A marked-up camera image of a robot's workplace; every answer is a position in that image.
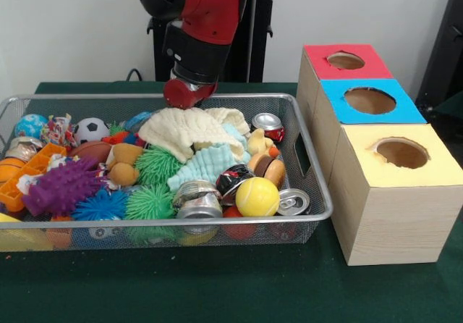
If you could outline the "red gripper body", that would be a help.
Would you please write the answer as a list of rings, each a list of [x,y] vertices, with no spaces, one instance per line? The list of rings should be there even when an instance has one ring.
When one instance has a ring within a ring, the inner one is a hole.
[[[181,78],[170,79],[163,87],[163,96],[169,106],[189,109],[209,98],[217,89],[218,81],[194,84]]]

